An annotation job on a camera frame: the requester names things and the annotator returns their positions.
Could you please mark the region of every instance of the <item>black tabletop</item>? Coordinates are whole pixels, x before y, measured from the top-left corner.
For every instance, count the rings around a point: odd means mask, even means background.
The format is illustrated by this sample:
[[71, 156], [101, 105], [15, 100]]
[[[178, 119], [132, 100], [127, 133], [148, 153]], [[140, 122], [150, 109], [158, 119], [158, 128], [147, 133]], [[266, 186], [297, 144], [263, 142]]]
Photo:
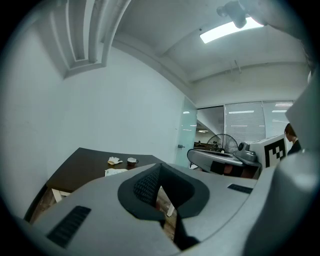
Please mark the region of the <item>black tabletop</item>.
[[[108, 164], [109, 157], [117, 157], [123, 162], [115, 165]], [[134, 167], [128, 166], [128, 158], [135, 158], [139, 162]], [[112, 153], [79, 147], [55, 171], [46, 185], [50, 189], [71, 193], [94, 179], [104, 177], [107, 169], [131, 170], [157, 163], [164, 162], [153, 155]]]

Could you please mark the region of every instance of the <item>wooden floor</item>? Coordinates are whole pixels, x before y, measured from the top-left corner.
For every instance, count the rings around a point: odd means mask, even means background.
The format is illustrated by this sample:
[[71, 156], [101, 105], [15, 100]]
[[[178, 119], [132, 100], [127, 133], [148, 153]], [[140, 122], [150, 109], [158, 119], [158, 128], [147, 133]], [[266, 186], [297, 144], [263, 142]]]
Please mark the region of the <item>wooden floor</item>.
[[[54, 194], [52, 193], [51, 189], [47, 189], [44, 193], [43, 197], [41, 198], [39, 204], [37, 205], [30, 223], [33, 224], [35, 220], [47, 209], [49, 209], [51, 206], [53, 206], [56, 203], [56, 200], [54, 198]], [[166, 233], [166, 235], [173, 241], [175, 236], [175, 230], [176, 230], [176, 221], [177, 221], [177, 211], [174, 209], [173, 214], [168, 217], [167, 212], [170, 207], [170, 200], [167, 197], [164, 189], [161, 187], [158, 192], [158, 196], [156, 199], [156, 208], [164, 213], [165, 215], [165, 224], [163, 227], [163, 231]]]

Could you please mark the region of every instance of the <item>door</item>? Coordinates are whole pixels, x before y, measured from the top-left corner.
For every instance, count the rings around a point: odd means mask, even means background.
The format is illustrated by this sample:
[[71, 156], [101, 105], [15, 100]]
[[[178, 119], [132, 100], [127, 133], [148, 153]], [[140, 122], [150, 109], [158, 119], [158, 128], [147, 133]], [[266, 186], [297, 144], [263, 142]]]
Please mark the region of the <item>door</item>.
[[188, 167], [188, 150], [194, 148], [197, 128], [197, 109], [190, 100], [184, 98], [175, 164]]

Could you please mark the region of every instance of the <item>brown hair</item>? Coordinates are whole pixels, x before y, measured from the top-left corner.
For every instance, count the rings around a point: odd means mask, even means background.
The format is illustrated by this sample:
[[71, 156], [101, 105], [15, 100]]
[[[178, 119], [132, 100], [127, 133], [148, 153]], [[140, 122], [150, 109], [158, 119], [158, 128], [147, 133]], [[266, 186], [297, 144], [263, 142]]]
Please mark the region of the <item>brown hair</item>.
[[297, 137], [294, 129], [292, 128], [291, 124], [288, 123], [284, 129], [284, 133], [285, 134], [288, 134], [288, 135], [291, 135], [291, 136], [294, 136], [294, 137]]

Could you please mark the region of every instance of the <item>person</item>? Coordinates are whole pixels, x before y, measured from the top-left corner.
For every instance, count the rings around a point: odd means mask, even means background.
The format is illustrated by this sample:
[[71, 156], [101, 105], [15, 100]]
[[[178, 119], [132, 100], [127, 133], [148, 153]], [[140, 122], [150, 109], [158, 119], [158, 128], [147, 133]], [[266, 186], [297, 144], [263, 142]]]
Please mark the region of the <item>person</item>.
[[293, 153], [300, 151], [301, 150], [300, 143], [299, 143], [297, 135], [296, 135], [296, 133], [290, 123], [288, 123], [286, 125], [286, 127], [284, 129], [284, 134], [285, 134], [286, 138], [288, 139], [288, 141], [293, 143], [293, 145], [292, 145], [291, 149], [288, 151], [287, 155], [289, 156]]

